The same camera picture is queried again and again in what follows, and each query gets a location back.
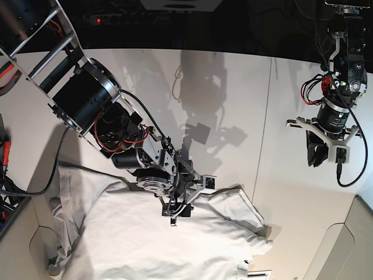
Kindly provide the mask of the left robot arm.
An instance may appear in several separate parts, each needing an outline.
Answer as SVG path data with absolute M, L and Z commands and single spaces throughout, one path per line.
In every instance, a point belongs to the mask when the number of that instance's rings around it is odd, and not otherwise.
M 319 106 L 316 117 L 288 120 L 287 126 L 306 133 L 307 161 L 318 167 L 328 160 L 336 164 L 349 161 L 348 142 L 362 137 L 358 124 L 347 127 L 347 120 L 358 99 L 367 90 L 364 58 L 364 20 L 360 12 L 370 8 L 369 1 L 326 1 L 335 9 L 328 21 L 326 37 L 314 31 L 315 44 L 322 58 L 322 72 L 304 82 L 302 101 Z

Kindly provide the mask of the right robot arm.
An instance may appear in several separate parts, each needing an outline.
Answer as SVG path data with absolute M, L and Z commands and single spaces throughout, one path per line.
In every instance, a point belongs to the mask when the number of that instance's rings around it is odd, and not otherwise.
M 31 71 L 25 71 L 16 55 L 46 26 L 56 34 L 55 45 Z M 66 130 L 75 131 L 116 168 L 133 174 L 139 188 L 161 201 L 162 214 L 172 226 L 177 218 L 190 217 L 193 201 L 214 188 L 215 178 L 199 174 L 190 160 L 184 160 L 155 121 L 144 123 L 137 111 L 140 99 L 86 55 L 58 1 L 1 2 L 1 54 L 7 60 L 1 75 L 12 75 L 1 86 L 1 95 L 9 93 L 20 78 L 34 82 L 59 53 L 65 53 L 65 58 L 36 87 L 48 97 L 49 107 Z

